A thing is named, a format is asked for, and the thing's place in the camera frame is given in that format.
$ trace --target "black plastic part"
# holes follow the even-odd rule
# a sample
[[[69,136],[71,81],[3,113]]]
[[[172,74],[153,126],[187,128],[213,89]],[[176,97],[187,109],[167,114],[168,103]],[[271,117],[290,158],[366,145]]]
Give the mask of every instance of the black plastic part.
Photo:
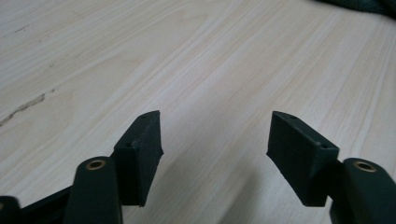
[[[95,157],[78,166],[63,223],[122,223],[116,166],[111,158]]]
[[[305,206],[324,206],[327,183],[320,175],[337,162],[339,148],[302,120],[273,112],[267,155]]]
[[[396,184],[387,172],[354,158],[345,160],[344,167],[344,190],[357,223],[396,223]]]
[[[24,217],[24,223],[62,223],[70,189],[71,187],[62,189],[47,198],[22,208],[21,213]]]
[[[0,196],[0,223],[21,223],[21,209],[16,198],[11,196]]]
[[[357,224],[343,187],[344,169],[344,164],[337,161],[321,174],[323,181],[327,183],[327,192],[332,198],[330,218],[332,224]]]
[[[116,163],[123,205],[146,204],[162,155],[160,111],[139,116],[111,155]]]

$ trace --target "wooden table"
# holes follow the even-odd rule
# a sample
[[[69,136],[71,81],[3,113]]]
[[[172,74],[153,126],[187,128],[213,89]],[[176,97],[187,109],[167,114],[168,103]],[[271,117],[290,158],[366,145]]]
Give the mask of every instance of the wooden table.
[[[162,112],[165,152],[125,223],[331,223],[265,155],[297,116],[396,178],[396,23],[315,1],[0,3],[0,195],[26,206]]]

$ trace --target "black object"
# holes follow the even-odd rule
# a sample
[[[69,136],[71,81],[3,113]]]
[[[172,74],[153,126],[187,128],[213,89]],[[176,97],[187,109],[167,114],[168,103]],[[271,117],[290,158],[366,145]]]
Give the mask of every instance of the black object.
[[[0,223],[122,223],[120,205],[144,206],[163,154],[160,111],[139,116],[110,157],[84,161],[73,186],[20,209],[0,197]]]
[[[267,155],[305,206],[332,197],[332,223],[396,223],[396,185],[379,165],[337,160],[338,147],[300,119],[274,111]]]
[[[396,0],[317,0],[352,10],[386,15],[396,19]]]

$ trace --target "wood grain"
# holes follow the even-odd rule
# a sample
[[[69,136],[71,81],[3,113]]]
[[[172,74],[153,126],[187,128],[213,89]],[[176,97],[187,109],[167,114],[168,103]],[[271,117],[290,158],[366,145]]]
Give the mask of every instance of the wood grain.
[[[308,0],[3,0],[0,106],[0,194],[22,206],[159,109],[165,154],[125,223],[331,223],[265,156],[271,113],[396,179],[396,23]]]

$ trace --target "screw hole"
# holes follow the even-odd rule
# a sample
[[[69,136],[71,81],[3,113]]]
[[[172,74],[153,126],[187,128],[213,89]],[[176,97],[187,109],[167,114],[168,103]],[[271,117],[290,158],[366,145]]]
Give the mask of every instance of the screw hole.
[[[370,164],[367,163],[367,162],[364,162],[364,161],[355,161],[353,164],[354,164],[356,167],[358,167],[359,169],[361,169],[361,170],[363,170],[363,171],[365,171],[365,172],[370,172],[370,173],[376,172],[375,167],[372,166],[372,165],[370,165]]]
[[[106,161],[91,161],[87,164],[87,170],[98,170],[106,165]]]

